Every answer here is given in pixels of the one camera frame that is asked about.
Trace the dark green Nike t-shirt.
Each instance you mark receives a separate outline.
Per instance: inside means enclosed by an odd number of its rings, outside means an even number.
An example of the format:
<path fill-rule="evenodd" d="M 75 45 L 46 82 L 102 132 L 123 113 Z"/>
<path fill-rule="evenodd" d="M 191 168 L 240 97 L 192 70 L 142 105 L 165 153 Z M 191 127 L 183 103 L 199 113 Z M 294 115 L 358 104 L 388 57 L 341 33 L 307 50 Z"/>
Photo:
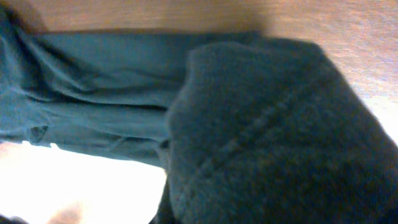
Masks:
<path fill-rule="evenodd" d="M 311 42 L 32 35 L 2 8 L 1 140 L 164 168 L 154 223 L 397 222 L 397 146 Z"/>

